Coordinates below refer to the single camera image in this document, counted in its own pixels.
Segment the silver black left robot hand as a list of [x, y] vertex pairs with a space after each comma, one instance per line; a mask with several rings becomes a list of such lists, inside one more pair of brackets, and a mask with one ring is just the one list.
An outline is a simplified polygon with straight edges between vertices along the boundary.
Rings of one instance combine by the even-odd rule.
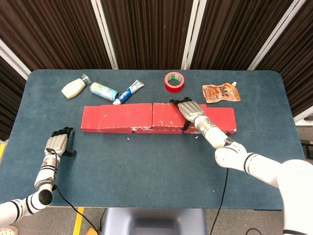
[[54, 131], [50, 138], [48, 138], [45, 146], [45, 155], [56, 153], [59, 157], [72, 157], [76, 154], [76, 150], [67, 150], [67, 141], [73, 127], [64, 127], [61, 130]]

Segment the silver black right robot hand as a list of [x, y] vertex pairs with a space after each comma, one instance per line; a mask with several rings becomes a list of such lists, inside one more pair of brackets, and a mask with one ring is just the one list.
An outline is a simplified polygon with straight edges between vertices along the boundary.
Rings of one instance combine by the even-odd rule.
[[205, 111], [203, 108], [194, 100], [189, 97], [185, 97], [182, 100], [169, 100], [183, 115], [185, 118], [185, 123], [182, 128], [182, 131], [186, 131], [189, 128], [189, 125], [195, 123], [195, 119], [198, 116], [204, 116]]

